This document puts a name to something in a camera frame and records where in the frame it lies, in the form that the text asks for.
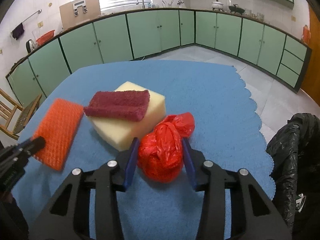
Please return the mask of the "orange foam fruit net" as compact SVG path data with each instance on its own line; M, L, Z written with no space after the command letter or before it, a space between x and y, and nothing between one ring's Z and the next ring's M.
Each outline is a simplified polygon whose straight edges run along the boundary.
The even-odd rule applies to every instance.
M41 120L33 138L43 137L43 149L34 158L48 167L61 171L76 135L83 106L65 99L55 99Z

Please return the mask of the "red plastic bag ball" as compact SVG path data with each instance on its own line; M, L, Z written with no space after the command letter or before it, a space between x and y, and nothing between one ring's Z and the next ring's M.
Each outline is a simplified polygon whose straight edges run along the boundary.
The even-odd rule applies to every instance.
M170 183L183 167L182 139L189 138L195 129L191 113L168 115L139 145L137 165L143 174L159 183Z

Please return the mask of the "black trash bag bin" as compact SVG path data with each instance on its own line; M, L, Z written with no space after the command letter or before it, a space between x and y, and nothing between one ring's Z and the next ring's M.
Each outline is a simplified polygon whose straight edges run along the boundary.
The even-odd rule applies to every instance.
M292 231L298 195L307 197L319 184L319 118L310 113L294 114L270 140L266 152L274 162L273 203Z

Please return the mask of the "green lower kitchen cabinets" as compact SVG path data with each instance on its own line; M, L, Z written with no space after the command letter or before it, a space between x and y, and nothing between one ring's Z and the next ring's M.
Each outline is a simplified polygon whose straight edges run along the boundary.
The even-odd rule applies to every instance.
M132 61L197 45L249 64L299 91L311 49L269 24L237 14L192 9L120 12L50 38L16 62L6 80L27 105L49 96L68 76L94 64Z

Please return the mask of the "wooden chair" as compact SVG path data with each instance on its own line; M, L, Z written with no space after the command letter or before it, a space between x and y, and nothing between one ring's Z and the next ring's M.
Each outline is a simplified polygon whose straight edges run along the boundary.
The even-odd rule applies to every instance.
M1 101L1 131L11 139L18 140L19 134L39 109L42 94L39 94L31 103L24 107L2 89L1 98L11 104L11 107L9 107Z

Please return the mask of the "blue table mat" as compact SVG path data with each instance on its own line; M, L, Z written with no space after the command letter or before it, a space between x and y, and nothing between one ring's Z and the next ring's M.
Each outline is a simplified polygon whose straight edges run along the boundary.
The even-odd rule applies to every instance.
M85 67L63 81L42 103L21 134L37 131L56 99L87 106L99 91L126 81L165 97L165 116L143 136L132 185L117 194L125 239L194 239L203 193L181 167L182 138L221 168L247 169L273 198L273 160L266 153L261 118L235 68L218 64L147 60Z

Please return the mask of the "yellow sponge block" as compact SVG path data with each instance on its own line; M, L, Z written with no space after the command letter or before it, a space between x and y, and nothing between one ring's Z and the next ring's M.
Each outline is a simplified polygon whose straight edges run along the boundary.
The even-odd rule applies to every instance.
M165 96L127 81L114 92L96 92L84 113L108 144L123 151L164 119Z

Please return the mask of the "steel electric kettle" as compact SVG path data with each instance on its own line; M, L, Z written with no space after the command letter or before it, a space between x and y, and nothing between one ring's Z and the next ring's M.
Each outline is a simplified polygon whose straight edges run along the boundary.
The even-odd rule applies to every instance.
M28 40L25 44L25 47L29 54L36 49L36 44L33 42L33 40Z

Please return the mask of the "red plastic basin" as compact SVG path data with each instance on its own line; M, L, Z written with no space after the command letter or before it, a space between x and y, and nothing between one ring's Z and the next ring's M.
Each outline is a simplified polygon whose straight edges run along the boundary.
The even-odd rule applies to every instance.
M36 42L39 46L45 44L47 41L51 40L53 37L54 37L54 33L55 33L55 30L51 30L45 34L43 34L42 36L40 36Z

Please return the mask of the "brown wooden door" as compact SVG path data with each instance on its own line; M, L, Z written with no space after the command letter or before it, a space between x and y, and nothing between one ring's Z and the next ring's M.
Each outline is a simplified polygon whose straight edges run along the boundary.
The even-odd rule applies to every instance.
M312 49L301 89L306 92L318 105L320 97L320 24L312 7L309 6L310 33L309 47Z

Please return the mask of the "cardboard box on counter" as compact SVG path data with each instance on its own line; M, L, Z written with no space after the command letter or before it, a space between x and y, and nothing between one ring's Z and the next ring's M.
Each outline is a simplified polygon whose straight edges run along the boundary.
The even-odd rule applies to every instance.
M59 7L64 30L91 21L101 15L99 0L75 0Z

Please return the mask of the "orange thermos flask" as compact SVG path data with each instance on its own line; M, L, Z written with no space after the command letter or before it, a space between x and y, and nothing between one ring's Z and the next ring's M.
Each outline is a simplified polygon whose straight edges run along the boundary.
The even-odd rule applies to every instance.
M304 25L303 33L302 33L302 41L305 44L309 44L309 40L310 40L310 30L307 25Z

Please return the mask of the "black wok on stove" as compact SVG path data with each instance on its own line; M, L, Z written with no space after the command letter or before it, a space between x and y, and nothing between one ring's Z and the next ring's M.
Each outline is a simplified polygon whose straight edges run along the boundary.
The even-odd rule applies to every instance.
M229 6L230 13L240 14L242 15L245 12L245 9L239 7L238 4L233 4Z

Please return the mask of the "dark cloth on rail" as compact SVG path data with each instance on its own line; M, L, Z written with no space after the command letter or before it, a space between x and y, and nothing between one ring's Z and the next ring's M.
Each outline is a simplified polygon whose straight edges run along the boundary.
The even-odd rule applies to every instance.
M24 26L21 22L13 31L12 31L12 37L15 40L18 40L22 35L24 34Z

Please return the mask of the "wall towel rail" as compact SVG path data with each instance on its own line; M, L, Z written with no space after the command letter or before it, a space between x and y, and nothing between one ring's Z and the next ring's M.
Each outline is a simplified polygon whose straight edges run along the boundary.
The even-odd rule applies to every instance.
M34 12L33 14L31 14L29 17L27 17L25 20L22 21L22 23L24 24L27 20L29 20L30 18L32 18L35 15L38 15L42 12L42 9L37 10L36 12Z

